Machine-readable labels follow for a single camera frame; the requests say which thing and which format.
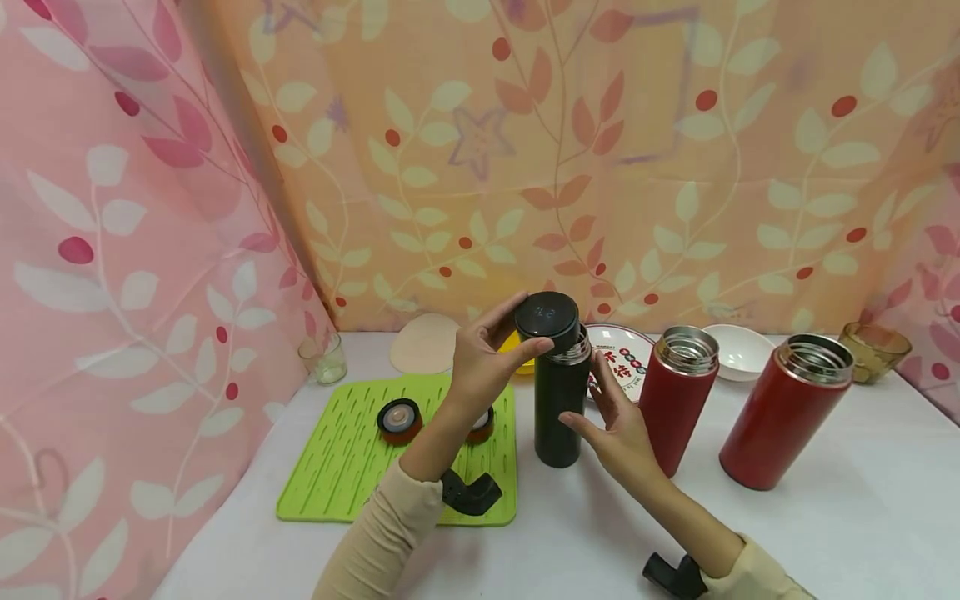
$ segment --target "white plate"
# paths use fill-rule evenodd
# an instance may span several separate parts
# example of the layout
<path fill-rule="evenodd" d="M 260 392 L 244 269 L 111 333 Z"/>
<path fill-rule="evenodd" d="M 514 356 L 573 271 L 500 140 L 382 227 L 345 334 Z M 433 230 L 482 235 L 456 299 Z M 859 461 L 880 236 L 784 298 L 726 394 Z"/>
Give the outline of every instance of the white plate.
<path fill-rule="evenodd" d="M 632 329 L 604 323 L 587 325 L 587 335 L 590 344 L 607 357 L 607 364 L 613 369 L 627 398 L 638 402 L 654 341 Z M 590 383 L 595 383 L 593 373 L 590 374 Z M 587 396 L 593 400 L 589 391 Z"/>

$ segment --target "black thermos cap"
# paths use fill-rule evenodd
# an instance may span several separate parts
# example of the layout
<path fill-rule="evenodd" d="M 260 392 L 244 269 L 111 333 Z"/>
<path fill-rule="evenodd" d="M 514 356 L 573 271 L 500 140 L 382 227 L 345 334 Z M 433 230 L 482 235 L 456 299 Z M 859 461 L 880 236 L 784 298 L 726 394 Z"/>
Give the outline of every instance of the black thermos cap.
<path fill-rule="evenodd" d="M 560 292 L 537 292 L 527 297 L 514 311 L 514 323 L 521 340 L 553 340 L 553 349 L 547 354 L 566 352 L 580 337 L 577 303 Z"/>

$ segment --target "drying mat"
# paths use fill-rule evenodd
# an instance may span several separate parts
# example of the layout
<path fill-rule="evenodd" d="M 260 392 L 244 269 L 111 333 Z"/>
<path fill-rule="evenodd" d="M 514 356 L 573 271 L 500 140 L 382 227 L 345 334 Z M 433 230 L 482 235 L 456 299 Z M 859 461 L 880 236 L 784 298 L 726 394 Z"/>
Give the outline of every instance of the drying mat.
<path fill-rule="evenodd" d="M 387 467 L 406 447 L 380 439 L 376 414 L 387 402 L 409 397 L 420 406 L 426 425 L 449 386 L 449 375 L 408 374 L 337 388 L 276 502 L 276 516 L 286 521 L 353 522 Z M 464 445 L 453 469 L 468 484 L 488 471 L 503 497 L 483 516 L 461 515 L 447 507 L 441 525 L 502 526 L 516 516 L 513 388 L 508 386 L 500 395 L 493 411 L 493 435 L 480 445 Z"/>

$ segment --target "hand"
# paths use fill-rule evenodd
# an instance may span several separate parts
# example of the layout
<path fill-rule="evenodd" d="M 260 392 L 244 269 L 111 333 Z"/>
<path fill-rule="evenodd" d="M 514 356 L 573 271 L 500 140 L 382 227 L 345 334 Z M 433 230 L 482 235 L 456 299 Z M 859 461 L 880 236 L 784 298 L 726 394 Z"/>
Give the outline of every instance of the hand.
<path fill-rule="evenodd" d="M 657 464 L 643 413 L 624 394 L 599 350 L 593 352 L 591 370 L 598 387 L 590 392 L 607 430 L 577 413 L 561 413 L 560 421 L 587 440 L 613 479 L 642 502 L 639 495 L 669 479 Z"/>
<path fill-rule="evenodd" d="M 514 309 L 526 299 L 526 292 L 514 294 L 457 331 L 453 378 L 442 410 L 455 413 L 458 420 L 473 426 L 503 393 L 521 365 L 553 347 L 549 338 L 532 338 L 509 352 L 498 352 L 514 332 Z"/>

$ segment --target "pink fabric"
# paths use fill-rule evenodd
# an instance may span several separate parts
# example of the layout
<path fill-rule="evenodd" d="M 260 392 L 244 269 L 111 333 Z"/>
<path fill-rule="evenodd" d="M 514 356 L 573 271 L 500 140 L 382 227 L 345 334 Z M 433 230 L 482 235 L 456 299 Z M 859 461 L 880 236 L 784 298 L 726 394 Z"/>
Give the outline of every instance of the pink fabric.
<path fill-rule="evenodd" d="M 149 598 L 332 325 L 167 0 L 0 5 L 0 597 Z"/>
<path fill-rule="evenodd" d="M 921 217 L 922 234 L 902 250 L 863 320 L 910 339 L 913 352 L 898 371 L 960 424 L 960 162 L 945 172 L 948 183 L 937 188 L 938 202 Z"/>

